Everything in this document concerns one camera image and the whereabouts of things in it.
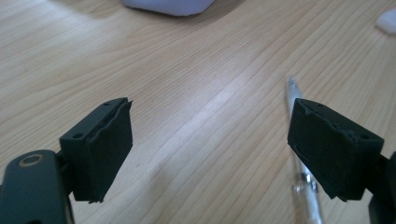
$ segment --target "black device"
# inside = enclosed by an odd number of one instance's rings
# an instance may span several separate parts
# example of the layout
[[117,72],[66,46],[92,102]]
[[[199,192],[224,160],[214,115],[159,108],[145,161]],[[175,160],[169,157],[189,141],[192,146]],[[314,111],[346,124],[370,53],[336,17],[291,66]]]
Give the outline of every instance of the black device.
[[133,145],[127,98],[99,105],[61,139],[61,151],[37,150],[7,166],[0,223],[74,223],[68,195],[102,202]]
[[296,99],[288,142],[330,198],[360,200],[365,189],[372,224],[396,223],[396,153],[384,140],[329,107]]

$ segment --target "round hole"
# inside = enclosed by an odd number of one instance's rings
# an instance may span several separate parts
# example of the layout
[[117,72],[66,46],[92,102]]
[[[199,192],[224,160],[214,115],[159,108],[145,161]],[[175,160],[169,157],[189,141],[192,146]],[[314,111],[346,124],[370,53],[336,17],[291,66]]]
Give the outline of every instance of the round hole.
[[44,155],[42,154],[34,154],[27,156],[20,160],[19,165],[20,167],[28,167],[28,166],[33,166],[41,162],[44,158]]
[[27,222],[26,224],[41,224],[41,221],[40,220],[32,220],[32,221]]
[[73,138],[80,138],[80,137],[82,137],[82,133],[76,133],[76,134],[74,134],[72,137]]

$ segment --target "clamp jaw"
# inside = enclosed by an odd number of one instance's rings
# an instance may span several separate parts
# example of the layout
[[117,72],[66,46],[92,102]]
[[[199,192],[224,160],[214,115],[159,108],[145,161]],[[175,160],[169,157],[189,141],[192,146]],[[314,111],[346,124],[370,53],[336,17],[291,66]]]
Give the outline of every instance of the clamp jaw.
[[296,99],[288,142],[330,198],[360,200],[373,193],[372,223],[393,223],[396,208],[396,153],[380,152],[384,140],[329,107]]
[[61,151],[37,150],[7,166],[1,223],[74,223],[68,195],[102,202],[133,145],[127,98],[99,105],[61,139]]

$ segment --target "wooden table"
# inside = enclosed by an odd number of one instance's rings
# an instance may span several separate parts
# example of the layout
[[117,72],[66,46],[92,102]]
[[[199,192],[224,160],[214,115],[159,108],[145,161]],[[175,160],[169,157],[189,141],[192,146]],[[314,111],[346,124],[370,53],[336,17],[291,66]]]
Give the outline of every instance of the wooden table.
[[[0,2],[0,177],[102,102],[127,96],[134,147],[77,223],[298,223],[288,77],[396,149],[392,0],[217,0],[173,18],[118,0]],[[319,194],[325,223],[369,223]]]

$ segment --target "white cloth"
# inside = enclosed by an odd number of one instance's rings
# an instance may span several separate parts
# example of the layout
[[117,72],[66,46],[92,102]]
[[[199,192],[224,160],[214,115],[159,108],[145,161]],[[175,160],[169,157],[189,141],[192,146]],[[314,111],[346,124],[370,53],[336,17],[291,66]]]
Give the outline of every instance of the white cloth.
[[382,13],[376,25],[388,34],[396,34],[396,8]]
[[127,7],[161,12],[173,16],[190,16],[207,9],[215,0],[121,0]]

